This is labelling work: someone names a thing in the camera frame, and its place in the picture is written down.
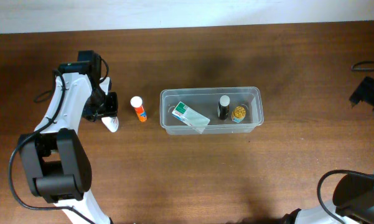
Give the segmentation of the orange tube white cap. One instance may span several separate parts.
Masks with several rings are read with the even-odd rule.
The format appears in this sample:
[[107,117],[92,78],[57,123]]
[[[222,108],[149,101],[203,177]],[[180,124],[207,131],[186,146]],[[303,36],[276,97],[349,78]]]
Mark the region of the orange tube white cap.
[[143,99],[140,96],[134,96],[131,98],[130,103],[140,122],[145,122],[147,120],[147,115],[143,107]]

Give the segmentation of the small jar gold lid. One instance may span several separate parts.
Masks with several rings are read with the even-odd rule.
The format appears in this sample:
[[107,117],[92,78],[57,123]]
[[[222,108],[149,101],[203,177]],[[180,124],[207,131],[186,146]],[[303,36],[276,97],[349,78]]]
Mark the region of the small jar gold lid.
[[242,106],[237,106],[231,113],[231,120],[240,123],[246,116],[246,109]]

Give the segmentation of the white spray bottle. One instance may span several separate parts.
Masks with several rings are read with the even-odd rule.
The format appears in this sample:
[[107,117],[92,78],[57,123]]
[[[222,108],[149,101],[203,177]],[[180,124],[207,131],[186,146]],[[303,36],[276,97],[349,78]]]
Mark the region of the white spray bottle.
[[119,120],[118,120],[117,116],[115,116],[115,117],[110,117],[110,116],[103,117],[103,118],[101,118],[101,121],[108,128],[109,131],[111,131],[112,133],[117,132],[117,130],[119,128]]

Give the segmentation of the white green medicine box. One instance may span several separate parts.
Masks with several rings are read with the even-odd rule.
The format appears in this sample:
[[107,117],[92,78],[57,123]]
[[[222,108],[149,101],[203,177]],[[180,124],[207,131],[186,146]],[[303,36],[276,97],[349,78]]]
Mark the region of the white green medicine box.
[[172,111],[173,117],[190,126],[199,134],[202,134],[208,126],[210,119],[196,112],[183,102],[179,102]]

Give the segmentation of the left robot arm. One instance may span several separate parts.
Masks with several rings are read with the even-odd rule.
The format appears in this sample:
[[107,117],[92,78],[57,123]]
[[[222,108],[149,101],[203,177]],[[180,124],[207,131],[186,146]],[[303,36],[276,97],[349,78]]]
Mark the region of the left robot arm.
[[38,211],[61,210],[72,223],[112,223],[95,200],[91,164],[78,138],[81,119],[102,121],[112,132],[119,127],[117,94],[111,80],[101,74],[108,64],[96,52],[82,50],[76,62],[62,63],[53,70],[52,99],[42,121],[30,134],[19,137],[19,154],[33,196],[46,207],[23,202],[9,187],[15,200]]

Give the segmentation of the dark bottle white cap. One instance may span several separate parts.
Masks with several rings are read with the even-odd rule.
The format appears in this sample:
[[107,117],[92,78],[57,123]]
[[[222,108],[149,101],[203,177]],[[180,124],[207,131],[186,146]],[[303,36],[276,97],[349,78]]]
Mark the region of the dark bottle white cap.
[[218,118],[221,120],[225,120],[228,118],[229,113],[229,105],[230,105],[230,97],[227,95],[223,95],[220,97],[218,102],[217,114]]

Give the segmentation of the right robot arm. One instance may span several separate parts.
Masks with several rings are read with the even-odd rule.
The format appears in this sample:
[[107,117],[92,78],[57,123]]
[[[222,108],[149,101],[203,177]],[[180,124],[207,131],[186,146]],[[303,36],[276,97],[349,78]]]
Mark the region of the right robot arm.
[[[342,174],[332,200],[324,202],[321,187],[326,178]],[[352,170],[332,170],[317,184],[319,206],[285,214],[280,223],[374,223],[374,171],[364,174]]]

